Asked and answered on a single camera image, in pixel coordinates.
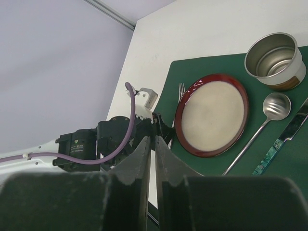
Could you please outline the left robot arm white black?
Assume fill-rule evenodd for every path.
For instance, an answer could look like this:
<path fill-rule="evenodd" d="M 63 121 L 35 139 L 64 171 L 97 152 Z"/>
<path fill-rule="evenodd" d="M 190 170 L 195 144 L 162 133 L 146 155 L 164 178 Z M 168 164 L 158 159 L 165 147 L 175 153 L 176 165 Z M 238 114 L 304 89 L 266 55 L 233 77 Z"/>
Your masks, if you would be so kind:
<path fill-rule="evenodd" d="M 112 159 L 96 165 L 69 160 L 70 157 L 99 160 L 109 156 L 120 146 L 128 126 L 129 118 L 115 116 L 108 121 L 99 122 L 96 128 L 79 129 L 36 148 L 1 154 L 0 181 L 3 183 L 10 175 L 19 172 L 109 170 L 128 157 L 144 137 L 150 137 L 154 141 L 156 136 L 161 136 L 169 143 L 175 135 L 175 130 L 164 123 L 160 114 L 153 114 L 152 118 L 147 119 L 135 118 L 127 144 Z"/>

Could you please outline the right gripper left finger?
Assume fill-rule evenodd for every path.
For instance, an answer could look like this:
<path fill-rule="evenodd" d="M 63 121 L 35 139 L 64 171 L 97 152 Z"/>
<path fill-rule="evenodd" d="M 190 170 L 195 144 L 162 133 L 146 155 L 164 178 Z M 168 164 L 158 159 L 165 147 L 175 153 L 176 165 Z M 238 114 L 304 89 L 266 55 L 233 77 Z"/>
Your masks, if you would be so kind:
<path fill-rule="evenodd" d="M 150 138 L 108 172 L 18 173 L 0 191 L 3 231 L 144 231 Z"/>

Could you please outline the dark green placemat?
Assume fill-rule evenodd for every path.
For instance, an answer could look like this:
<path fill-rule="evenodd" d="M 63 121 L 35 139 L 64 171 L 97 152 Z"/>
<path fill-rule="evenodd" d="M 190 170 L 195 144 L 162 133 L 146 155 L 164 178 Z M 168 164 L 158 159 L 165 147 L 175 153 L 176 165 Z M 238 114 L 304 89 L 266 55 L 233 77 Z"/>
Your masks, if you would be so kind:
<path fill-rule="evenodd" d="M 271 93 L 271 89 L 247 74 L 244 68 L 244 58 L 245 55 L 240 53 L 173 61 L 170 65 L 163 91 L 155 108 L 155 111 L 161 114 L 163 121 L 168 125 L 172 124 L 178 105 L 179 83 L 184 83 L 186 87 L 189 87 L 204 76 L 216 73 L 228 74 L 242 83 L 248 95 L 250 112 L 246 129 L 241 138 L 225 153 L 211 158 L 199 158 L 184 150 L 178 140 L 174 141 L 172 152 L 202 175 L 221 175 L 265 121 L 262 104 L 265 97 Z M 288 91 L 286 95 L 292 103 L 289 117 L 282 121 L 268 123 L 243 158 L 233 168 L 231 175 L 249 176 L 253 173 L 258 163 L 307 98 L 307 80 Z M 290 178 L 298 185 L 303 194 L 308 193 L 307 124 L 300 128 L 292 140 L 285 143 L 267 168 L 265 175 Z"/>

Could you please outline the silver spoon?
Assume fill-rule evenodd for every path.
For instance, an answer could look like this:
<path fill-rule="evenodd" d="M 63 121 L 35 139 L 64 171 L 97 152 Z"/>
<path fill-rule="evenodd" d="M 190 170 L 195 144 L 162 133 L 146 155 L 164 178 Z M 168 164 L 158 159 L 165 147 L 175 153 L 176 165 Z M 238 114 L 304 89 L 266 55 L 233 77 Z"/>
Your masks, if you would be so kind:
<path fill-rule="evenodd" d="M 237 154 L 232 163 L 227 167 L 227 169 L 223 172 L 223 176 L 229 174 L 229 172 L 235 167 L 235 165 L 240 161 L 252 143 L 255 141 L 257 136 L 262 132 L 264 127 L 270 121 L 281 121 L 290 114 L 292 103 L 290 98 L 283 94 L 274 92 L 269 94 L 262 105 L 262 110 L 264 115 L 266 116 L 266 120 L 262 123 L 262 125 L 258 128 L 255 134 L 251 137 L 251 139 L 247 142 L 247 144 L 243 147 L 243 149 Z"/>

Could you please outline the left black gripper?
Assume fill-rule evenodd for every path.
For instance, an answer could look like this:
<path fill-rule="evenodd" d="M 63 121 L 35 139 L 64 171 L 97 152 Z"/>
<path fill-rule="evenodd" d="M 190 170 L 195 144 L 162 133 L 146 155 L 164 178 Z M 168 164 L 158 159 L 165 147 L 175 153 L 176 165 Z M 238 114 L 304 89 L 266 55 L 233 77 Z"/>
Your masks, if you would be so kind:
<path fill-rule="evenodd" d="M 173 128 L 168 126 L 160 113 L 152 113 L 152 120 L 150 118 L 139 119 L 135 118 L 136 131 L 132 134 L 132 141 L 129 142 L 131 148 L 129 153 L 135 151 L 139 143 L 144 137 L 150 137 L 150 148 L 155 150 L 155 138 L 160 136 L 166 144 L 173 139 Z"/>

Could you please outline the steel cup brown base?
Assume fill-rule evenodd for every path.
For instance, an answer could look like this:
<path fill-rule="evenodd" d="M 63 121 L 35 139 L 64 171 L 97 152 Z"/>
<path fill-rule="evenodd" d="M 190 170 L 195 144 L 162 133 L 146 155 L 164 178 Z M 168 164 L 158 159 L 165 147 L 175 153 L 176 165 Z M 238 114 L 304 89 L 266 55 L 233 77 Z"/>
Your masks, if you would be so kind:
<path fill-rule="evenodd" d="M 272 33 L 256 41 L 244 59 L 246 72 L 275 91 L 297 87 L 306 66 L 296 39 L 288 33 Z"/>

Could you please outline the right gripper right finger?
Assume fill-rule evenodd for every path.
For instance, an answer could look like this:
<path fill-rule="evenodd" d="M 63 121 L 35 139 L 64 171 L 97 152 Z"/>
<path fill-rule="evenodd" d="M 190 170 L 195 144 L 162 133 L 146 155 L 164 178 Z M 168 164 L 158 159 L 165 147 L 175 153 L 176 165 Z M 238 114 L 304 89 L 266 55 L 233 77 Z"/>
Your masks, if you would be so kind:
<path fill-rule="evenodd" d="M 278 177 L 206 177 L 155 139 L 162 231 L 305 231 L 308 205 L 297 185 Z"/>

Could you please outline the silver fork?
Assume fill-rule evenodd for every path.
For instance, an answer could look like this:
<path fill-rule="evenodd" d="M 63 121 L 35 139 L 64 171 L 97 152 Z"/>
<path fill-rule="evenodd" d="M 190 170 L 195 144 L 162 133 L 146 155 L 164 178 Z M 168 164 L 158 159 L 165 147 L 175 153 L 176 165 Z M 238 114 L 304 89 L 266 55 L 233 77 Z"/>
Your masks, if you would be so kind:
<path fill-rule="evenodd" d="M 182 98 L 182 96 L 184 95 L 184 93 L 185 93 L 185 85 L 184 85 L 184 83 L 179 83 L 179 98 L 178 98 L 178 103 L 181 101 L 181 98 Z M 169 149 L 172 148 L 173 141 L 174 141 L 174 137 L 175 137 L 175 136 L 173 136 L 173 138 L 170 140 L 170 142 L 169 142 L 169 144 L 168 144 Z"/>

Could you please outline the black knife green handle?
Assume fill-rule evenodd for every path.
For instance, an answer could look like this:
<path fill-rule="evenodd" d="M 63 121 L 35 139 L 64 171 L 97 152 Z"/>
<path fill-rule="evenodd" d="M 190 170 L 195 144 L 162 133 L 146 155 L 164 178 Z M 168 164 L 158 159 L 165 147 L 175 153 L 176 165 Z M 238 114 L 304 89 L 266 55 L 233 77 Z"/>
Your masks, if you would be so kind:
<path fill-rule="evenodd" d="M 306 122 L 308 118 L 308 99 L 306 99 L 296 115 L 291 119 L 287 127 L 281 133 L 279 138 L 274 142 L 274 144 L 270 147 L 264 158 L 260 161 L 258 166 L 255 168 L 252 175 L 259 176 L 262 175 L 267 168 L 270 166 L 272 161 L 278 152 L 282 149 L 286 141 L 292 140 L 292 138 L 297 134 L 303 124 Z"/>

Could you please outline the left aluminium frame post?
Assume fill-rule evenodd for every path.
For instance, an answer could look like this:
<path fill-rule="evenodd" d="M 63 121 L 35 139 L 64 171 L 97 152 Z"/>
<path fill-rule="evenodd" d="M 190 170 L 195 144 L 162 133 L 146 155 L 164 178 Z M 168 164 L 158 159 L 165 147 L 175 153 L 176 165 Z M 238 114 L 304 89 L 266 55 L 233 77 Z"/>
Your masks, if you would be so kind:
<path fill-rule="evenodd" d="M 108 17 L 112 18 L 116 22 L 120 23 L 122 26 L 126 27 L 127 29 L 134 31 L 136 27 L 136 23 L 129 20 L 124 15 L 120 14 L 112 7 L 108 6 L 102 0 L 85 0 L 88 4 L 99 10 L 100 12 L 104 13 Z"/>

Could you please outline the red rimmed beige plate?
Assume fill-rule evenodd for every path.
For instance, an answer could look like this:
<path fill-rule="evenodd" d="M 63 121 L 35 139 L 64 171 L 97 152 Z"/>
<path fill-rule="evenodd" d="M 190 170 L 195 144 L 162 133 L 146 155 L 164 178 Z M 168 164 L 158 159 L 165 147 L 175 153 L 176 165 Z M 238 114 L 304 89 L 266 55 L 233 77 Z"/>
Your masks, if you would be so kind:
<path fill-rule="evenodd" d="M 180 100 L 176 135 L 190 154 L 214 157 L 238 141 L 248 115 L 249 99 L 241 82 L 230 75 L 210 74 L 188 87 Z"/>

